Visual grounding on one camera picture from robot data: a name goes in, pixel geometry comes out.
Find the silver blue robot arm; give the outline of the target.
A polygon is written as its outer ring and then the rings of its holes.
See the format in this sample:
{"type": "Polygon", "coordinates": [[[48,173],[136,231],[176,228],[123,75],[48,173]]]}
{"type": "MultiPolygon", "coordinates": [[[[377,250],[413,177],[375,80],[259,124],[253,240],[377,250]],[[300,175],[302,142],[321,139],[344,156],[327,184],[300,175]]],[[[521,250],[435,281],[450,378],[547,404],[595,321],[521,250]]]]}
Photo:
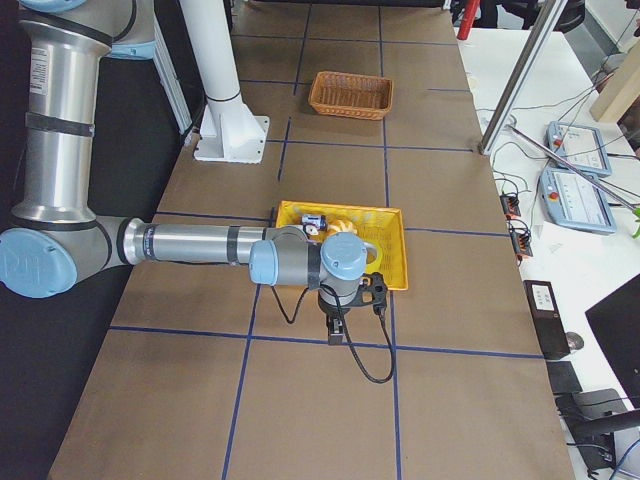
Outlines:
{"type": "Polygon", "coordinates": [[[23,1],[31,40],[23,200],[1,236],[1,280],[30,298],[51,297],[103,270],[144,261],[244,265],[254,283],[316,292],[332,345],[351,339],[346,313],[386,310],[380,274],[367,274],[372,246],[341,232],[315,242],[298,227],[153,224],[99,216],[88,206],[99,64],[150,59],[150,1],[23,1]]]}

